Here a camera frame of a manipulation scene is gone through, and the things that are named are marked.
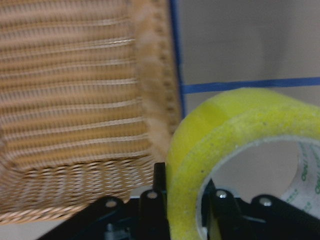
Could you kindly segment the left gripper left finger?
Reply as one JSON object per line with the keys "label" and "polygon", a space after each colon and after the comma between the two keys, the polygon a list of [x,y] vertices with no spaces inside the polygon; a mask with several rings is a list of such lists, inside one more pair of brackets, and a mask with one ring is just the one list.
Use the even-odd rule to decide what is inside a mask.
{"label": "left gripper left finger", "polygon": [[169,240],[167,217],[166,164],[155,163],[152,188],[139,200],[138,238],[140,240]]}

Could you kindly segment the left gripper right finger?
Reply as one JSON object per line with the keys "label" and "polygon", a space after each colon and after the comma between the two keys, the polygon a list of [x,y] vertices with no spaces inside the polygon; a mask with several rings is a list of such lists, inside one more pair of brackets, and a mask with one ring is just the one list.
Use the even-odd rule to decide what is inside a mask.
{"label": "left gripper right finger", "polygon": [[245,240],[247,223],[232,193],[216,188],[213,180],[206,186],[208,240]]}

